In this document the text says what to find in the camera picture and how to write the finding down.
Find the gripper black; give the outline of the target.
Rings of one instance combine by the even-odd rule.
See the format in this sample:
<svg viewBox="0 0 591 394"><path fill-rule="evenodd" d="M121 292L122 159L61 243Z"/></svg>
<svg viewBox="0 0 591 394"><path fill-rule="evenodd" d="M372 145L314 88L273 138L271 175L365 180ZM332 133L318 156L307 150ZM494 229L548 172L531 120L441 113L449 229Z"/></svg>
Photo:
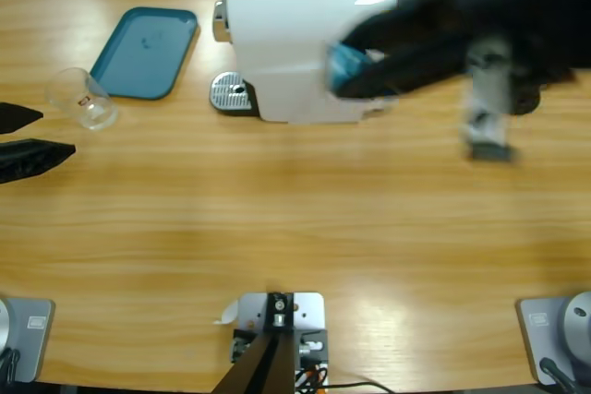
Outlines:
<svg viewBox="0 0 591 394"><path fill-rule="evenodd" d="M468 49L460 3L473 31ZM532 113L542 90L590 67L590 0L401 0L357 24L343 44L335 95L344 100L419 90L463 74L466 58L467 153L512 161L509 117ZM394 53L374 61L357 50Z"/></svg>

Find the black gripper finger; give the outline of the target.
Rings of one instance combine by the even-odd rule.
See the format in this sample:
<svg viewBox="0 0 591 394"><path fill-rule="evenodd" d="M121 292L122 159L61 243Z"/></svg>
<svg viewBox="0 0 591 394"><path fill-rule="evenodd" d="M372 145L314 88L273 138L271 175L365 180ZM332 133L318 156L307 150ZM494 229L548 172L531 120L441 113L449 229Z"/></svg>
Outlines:
<svg viewBox="0 0 591 394"><path fill-rule="evenodd" d="M14 103L0 103L0 133L10 134L43 118L43 113Z"/></svg>
<svg viewBox="0 0 591 394"><path fill-rule="evenodd" d="M35 138L3 142L1 183L6 184L46 173L75 152L75 145Z"/></svg>

